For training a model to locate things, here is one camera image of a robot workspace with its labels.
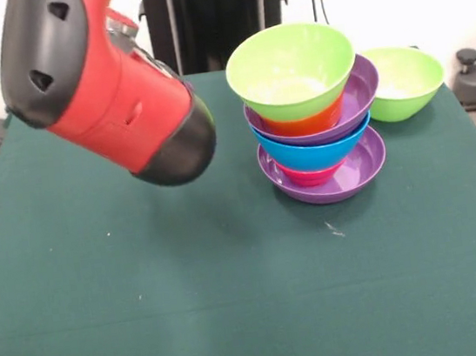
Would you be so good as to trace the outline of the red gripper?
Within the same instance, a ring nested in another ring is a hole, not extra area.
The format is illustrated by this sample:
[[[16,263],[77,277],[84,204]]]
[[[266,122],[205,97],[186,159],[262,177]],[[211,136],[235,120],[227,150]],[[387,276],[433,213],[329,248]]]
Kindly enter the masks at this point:
[[[121,14],[110,7],[106,9],[105,13],[106,13],[106,16],[114,23],[116,22],[116,23],[125,25],[127,27],[135,25],[135,21],[133,21],[132,19],[129,19],[124,14]]]

